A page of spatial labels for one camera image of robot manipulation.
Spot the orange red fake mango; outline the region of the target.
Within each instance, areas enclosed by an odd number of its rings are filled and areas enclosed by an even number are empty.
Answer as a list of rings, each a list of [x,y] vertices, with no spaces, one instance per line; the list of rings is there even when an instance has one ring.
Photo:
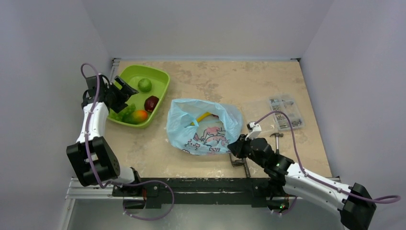
[[[131,113],[123,116],[122,121],[124,123],[138,125],[140,123],[145,122],[148,119],[148,112],[145,110],[135,110]]]

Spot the light blue plastic bag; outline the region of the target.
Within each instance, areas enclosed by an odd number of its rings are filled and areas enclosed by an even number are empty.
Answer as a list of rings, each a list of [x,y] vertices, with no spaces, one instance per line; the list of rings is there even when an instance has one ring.
[[[196,126],[191,126],[200,115],[209,112]],[[228,144],[240,136],[243,116],[237,107],[198,99],[174,99],[167,117],[166,132],[169,143],[192,155],[228,154]]]

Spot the red fake apple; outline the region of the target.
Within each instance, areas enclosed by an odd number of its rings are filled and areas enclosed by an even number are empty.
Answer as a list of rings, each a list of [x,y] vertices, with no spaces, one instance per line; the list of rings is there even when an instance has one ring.
[[[155,110],[158,103],[159,103],[158,97],[153,95],[149,96],[144,102],[144,110],[152,113]]]

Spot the green fake leafy vegetable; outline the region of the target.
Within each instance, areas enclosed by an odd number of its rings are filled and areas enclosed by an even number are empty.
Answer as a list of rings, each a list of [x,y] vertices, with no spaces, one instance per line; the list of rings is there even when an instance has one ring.
[[[111,110],[109,113],[109,118],[122,122],[123,118],[126,117],[127,115],[130,115],[133,111],[135,111],[135,109],[136,106],[134,103],[132,103],[123,110],[121,110],[119,113],[116,113],[114,110]]]

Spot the green fake lime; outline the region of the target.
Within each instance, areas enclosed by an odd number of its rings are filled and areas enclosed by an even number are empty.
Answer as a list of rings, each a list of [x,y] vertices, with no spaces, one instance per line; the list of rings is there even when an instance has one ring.
[[[148,78],[142,78],[137,86],[141,92],[150,92],[152,90],[152,82]]]

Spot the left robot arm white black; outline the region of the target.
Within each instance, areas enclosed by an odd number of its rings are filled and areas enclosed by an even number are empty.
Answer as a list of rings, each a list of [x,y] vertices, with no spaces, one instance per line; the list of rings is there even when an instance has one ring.
[[[116,77],[110,83],[106,76],[86,80],[88,89],[82,96],[84,120],[75,144],[67,146],[66,154],[82,186],[102,185],[104,182],[124,184],[131,196],[142,192],[143,183],[132,167],[122,167],[107,143],[104,133],[110,111],[127,108],[127,100],[138,91]]]

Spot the yellow fake banana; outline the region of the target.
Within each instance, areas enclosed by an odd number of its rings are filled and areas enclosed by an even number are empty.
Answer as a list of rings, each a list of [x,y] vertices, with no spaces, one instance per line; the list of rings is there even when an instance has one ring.
[[[201,122],[204,118],[206,118],[206,117],[208,117],[208,116],[210,116],[210,115],[212,115],[212,114],[209,113],[209,112],[206,112],[206,113],[200,115],[198,118],[196,118],[193,122],[191,122],[190,125],[191,125],[191,126],[196,126],[196,125],[198,125],[198,123]]]

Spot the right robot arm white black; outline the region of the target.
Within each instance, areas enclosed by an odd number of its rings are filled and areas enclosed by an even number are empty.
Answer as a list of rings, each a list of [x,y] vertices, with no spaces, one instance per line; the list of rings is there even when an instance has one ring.
[[[269,189],[275,195],[283,192],[319,205],[339,217],[349,230],[369,228],[376,204],[367,189],[359,184],[342,184],[309,170],[276,153],[265,138],[249,139],[241,135],[228,149],[237,158],[249,158],[270,177]]]

